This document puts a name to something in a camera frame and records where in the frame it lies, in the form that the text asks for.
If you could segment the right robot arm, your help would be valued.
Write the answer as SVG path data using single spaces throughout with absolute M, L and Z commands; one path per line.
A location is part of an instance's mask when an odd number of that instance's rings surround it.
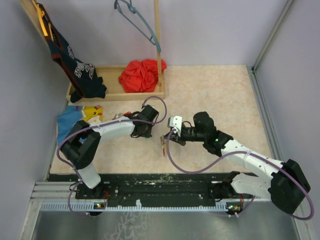
M 249 149 L 218 130 L 206 111 L 196 113 L 193 122 L 194 125 L 188 127 L 181 116 L 171 116 L 168 119 L 170 132 L 165 139 L 182 146 L 186 142 L 201 142 L 218 161 L 226 159 L 253 173 L 231 172 L 223 185 L 227 197 L 235 198 L 238 194 L 260 197 L 289 215 L 294 214 L 304 199 L 311 199 L 308 195 L 311 187 L 296 161 L 283 162 Z

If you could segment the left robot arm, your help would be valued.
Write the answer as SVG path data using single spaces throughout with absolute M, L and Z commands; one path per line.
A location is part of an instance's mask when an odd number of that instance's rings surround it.
M 150 138 L 159 112 L 151 105 L 142 111 L 124 114 L 102 124 L 88 124 L 80 120 L 59 146 L 59 151 L 72 164 L 79 179 L 86 185 L 86 192 L 97 199 L 103 195 L 104 186 L 93 164 L 100 143 L 119 137 Z

